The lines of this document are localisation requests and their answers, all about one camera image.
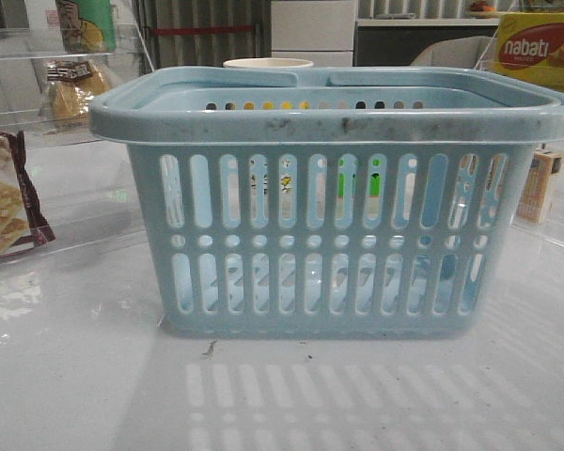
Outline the clear acrylic shelf right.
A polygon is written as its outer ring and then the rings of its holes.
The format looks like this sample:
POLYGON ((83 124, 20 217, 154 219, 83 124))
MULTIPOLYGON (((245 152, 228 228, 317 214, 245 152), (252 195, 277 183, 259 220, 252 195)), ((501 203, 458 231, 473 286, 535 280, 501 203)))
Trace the clear acrylic shelf right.
POLYGON ((512 223, 564 248, 564 141, 536 149, 512 223))

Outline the white paper cup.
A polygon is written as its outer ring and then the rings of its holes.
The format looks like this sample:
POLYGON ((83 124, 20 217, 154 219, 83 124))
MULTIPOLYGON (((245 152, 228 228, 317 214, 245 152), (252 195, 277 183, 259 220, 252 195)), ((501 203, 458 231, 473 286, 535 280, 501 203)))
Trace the white paper cup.
POLYGON ((237 58, 223 63, 224 68, 249 70, 306 69, 313 66, 310 60, 278 57, 237 58))

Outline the light blue plastic basket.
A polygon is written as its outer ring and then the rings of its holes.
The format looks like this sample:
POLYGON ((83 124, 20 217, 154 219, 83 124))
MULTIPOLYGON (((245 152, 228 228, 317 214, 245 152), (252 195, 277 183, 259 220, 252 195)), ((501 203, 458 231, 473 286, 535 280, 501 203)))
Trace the light blue plastic basket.
POLYGON ((488 71, 156 70, 97 96, 184 334, 452 336, 476 321, 564 94, 488 71))

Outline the clear acrylic shelf left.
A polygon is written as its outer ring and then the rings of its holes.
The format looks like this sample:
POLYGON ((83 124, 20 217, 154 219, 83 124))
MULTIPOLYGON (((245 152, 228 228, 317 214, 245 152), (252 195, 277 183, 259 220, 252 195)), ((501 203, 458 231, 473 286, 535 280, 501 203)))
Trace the clear acrylic shelf left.
POLYGON ((95 30, 67 47, 70 30, 0 29, 0 258, 55 238, 30 177, 32 148, 87 142, 98 95, 152 69, 137 25, 95 30))

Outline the small beige snack box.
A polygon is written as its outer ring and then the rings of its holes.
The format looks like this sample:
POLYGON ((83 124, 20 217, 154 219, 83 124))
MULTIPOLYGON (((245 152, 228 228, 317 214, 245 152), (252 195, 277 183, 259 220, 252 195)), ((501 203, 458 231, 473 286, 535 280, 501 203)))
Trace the small beige snack box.
POLYGON ((552 206, 553 190, 561 169, 562 154, 551 150, 538 150, 528 169, 516 216, 538 225, 552 206))

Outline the green cartoon snack package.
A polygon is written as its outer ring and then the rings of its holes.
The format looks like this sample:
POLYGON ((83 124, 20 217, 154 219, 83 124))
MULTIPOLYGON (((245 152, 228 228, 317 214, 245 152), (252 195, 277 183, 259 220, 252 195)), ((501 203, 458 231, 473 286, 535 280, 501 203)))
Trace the green cartoon snack package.
POLYGON ((109 1, 56 0, 55 5, 66 51, 84 54, 115 51, 115 27, 109 1))

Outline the yellow nabati wafer box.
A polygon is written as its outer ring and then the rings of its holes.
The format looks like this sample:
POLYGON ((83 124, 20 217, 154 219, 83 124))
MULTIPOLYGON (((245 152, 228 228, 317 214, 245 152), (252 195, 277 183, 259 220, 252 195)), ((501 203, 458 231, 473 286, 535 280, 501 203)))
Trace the yellow nabati wafer box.
POLYGON ((504 15, 491 70, 564 92, 564 12, 504 15))

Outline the packaged bread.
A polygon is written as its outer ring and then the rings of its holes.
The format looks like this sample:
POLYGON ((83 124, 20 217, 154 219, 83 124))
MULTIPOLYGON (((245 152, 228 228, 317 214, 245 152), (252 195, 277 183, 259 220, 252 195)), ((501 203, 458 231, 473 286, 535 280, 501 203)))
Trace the packaged bread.
POLYGON ((53 60, 46 65, 40 115, 57 130, 87 124, 91 101, 112 87, 92 60, 53 60))

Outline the brown cracker package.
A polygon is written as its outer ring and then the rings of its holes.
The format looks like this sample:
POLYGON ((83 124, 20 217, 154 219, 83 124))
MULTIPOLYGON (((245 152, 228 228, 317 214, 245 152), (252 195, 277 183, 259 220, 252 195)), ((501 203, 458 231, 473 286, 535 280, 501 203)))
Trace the brown cracker package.
POLYGON ((26 162, 24 133, 0 132, 0 258, 55 240, 26 162))

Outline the clear acrylic shelf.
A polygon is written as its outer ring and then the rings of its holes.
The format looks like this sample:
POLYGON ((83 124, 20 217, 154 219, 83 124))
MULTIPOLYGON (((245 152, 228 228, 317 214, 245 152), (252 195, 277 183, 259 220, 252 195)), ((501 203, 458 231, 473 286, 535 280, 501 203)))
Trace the clear acrylic shelf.
POLYGON ((152 69, 137 25, 95 30, 67 47, 70 30, 0 29, 0 258, 55 238, 30 177, 32 148, 87 142, 98 95, 152 69))
POLYGON ((564 248, 564 141, 536 149, 512 223, 564 248))

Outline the white cabinet in background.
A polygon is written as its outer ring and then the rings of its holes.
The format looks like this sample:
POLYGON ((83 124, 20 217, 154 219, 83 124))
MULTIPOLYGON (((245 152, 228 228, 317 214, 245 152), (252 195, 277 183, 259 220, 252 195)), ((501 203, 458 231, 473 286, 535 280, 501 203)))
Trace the white cabinet in background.
POLYGON ((350 67, 357 7, 356 1, 273 1, 271 55, 350 67))

